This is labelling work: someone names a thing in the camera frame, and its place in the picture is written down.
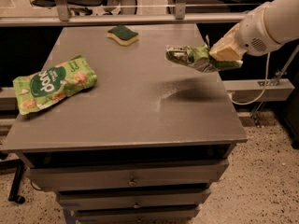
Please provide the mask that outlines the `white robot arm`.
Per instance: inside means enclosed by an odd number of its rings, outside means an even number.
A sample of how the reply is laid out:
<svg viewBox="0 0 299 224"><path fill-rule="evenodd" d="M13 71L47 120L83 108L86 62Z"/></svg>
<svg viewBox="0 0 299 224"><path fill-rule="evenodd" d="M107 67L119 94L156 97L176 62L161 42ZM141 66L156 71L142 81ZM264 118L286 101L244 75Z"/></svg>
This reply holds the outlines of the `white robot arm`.
<svg viewBox="0 0 299 224"><path fill-rule="evenodd" d="M299 38L299 0L265 2L230 29L209 54L217 61L262 56Z"/></svg>

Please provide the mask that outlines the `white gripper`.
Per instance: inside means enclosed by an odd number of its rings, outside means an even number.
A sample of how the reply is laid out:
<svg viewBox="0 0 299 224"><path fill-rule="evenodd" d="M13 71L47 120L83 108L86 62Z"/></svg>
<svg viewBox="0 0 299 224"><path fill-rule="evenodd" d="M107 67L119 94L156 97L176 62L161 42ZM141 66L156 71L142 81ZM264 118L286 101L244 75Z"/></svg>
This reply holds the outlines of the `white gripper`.
<svg viewBox="0 0 299 224"><path fill-rule="evenodd" d="M243 49L252 56L262 56L280 49L279 22L270 3L263 3L232 27L219 40L220 43L211 48L209 55L217 61L239 61L244 55Z"/></svg>

